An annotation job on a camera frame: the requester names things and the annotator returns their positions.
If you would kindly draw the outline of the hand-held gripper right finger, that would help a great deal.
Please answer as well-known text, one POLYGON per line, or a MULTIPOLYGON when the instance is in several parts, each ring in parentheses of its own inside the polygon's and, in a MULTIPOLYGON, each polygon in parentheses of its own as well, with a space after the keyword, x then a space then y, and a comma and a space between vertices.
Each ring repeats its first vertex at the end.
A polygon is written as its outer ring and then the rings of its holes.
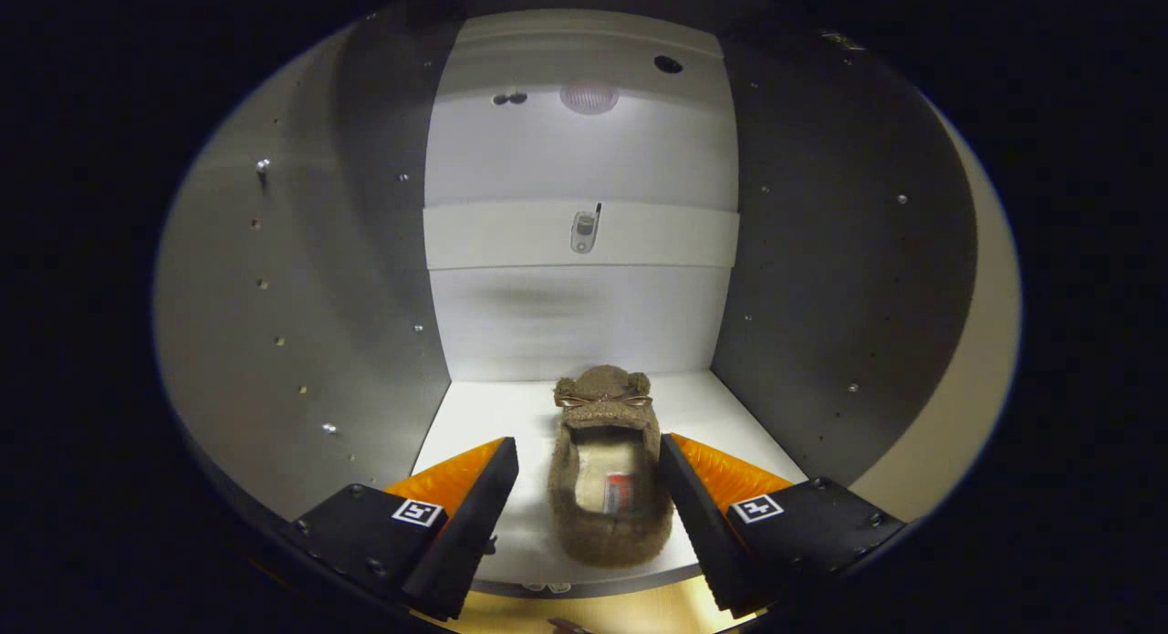
POLYGON ((719 609, 748 616, 837 587, 906 524, 825 476, 777 476, 687 436, 661 436, 659 474, 719 609))

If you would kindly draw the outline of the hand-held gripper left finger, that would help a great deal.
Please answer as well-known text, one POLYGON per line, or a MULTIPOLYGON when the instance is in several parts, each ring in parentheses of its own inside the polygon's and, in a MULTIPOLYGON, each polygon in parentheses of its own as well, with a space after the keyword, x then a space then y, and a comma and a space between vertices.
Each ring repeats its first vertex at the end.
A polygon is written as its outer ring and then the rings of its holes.
POLYGON ((456 620, 517 469, 515 439, 500 436, 388 488, 346 485, 281 535, 380 602, 456 620))

